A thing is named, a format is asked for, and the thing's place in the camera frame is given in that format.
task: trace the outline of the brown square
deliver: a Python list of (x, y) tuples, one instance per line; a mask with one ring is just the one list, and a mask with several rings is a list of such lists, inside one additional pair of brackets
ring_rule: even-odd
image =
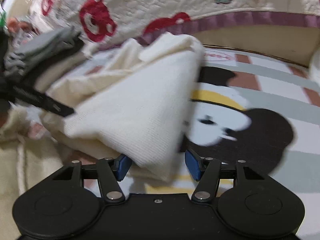
[(236, 54), (236, 61), (251, 64), (251, 61), (247, 55)]
[(254, 74), (238, 71), (233, 71), (233, 73), (235, 73), (236, 76), (230, 79), (228, 83), (229, 86), (261, 91), (259, 83)]
[(294, 66), (290, 66), (290, 65), (288, 67), (291, 69), (291, 71), (294, 75), (299, 76), (299, 77), (303, 77), (303, 78), (307, 78), (306, 73), (304, 73), (302, 70), (295, 68)]
[(312, 89), (308, 89), (308, 88), (303, 88), (304, 91), (306, 92), (306, 94), (308, 95), (310, 102), (314, 105), (314, 106), (320, 106), (320, 96), (319, 94), (312, 90)]

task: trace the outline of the yellow hat band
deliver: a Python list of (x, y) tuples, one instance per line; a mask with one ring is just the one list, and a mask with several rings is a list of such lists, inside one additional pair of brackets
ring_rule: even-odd
[(235, 109), (244, 110), (243, 106), (239, 105), (236, 101), (232, 100), (231, 98), (208, 90), (194, 90), (192, 92), (191, 99), (209, 101), (213, 103), (230, 106)]

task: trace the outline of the red bear print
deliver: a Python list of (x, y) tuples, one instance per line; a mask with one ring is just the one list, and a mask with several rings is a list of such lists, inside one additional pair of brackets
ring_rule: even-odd
[(177, 13), (172, 18), (159, 18), (148, 24), (144, 30), (144, 34), (188, 21), (191, 21), (191, 19), (189, 15), (184, 12)]
[(51, 6), (54, 4), (55, 0), (42, 0), (41, 10), (44, 16), (47, 16), (51, 10)]
[(116, 24), (110, 18), (103, 0), (87, 0), (79, 12), (82, 27), (91, 41), (99, 42), (105, 36), (112, 36)]

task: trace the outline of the cartoon mat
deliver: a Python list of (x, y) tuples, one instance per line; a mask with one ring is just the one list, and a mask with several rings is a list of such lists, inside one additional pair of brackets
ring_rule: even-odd
[[(67, 76), (99, 71), (112, 51), (100, 52)], [(320, 87), (306, 69), (247, 52), (205, 49), (205, 61), (190, 102), (190, 118), (181, 151), (192, 147), (225, 163), (243, 159), (293, 191), (306, 208), (297, 233), (320, 239)], [(95, 160), (80, 152), (69, 158)], [(131, 193), (182, 193), (196, 187), (177, 154), (173, 182), (126, 177), (120, 186)], [(85, 181), (99, 195), (96, 181)], [(218, 194), (232, 187), (221, 180)]]

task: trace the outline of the quilted blanket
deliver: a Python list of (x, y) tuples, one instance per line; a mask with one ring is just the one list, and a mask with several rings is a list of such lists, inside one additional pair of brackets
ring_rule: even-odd
[(34, 0), (40, 32), (74, 25), (85, 40), (108, 44), (154, 33), (191, 34), (213, 28), (274, 24), (318, 27), (319, 0)]

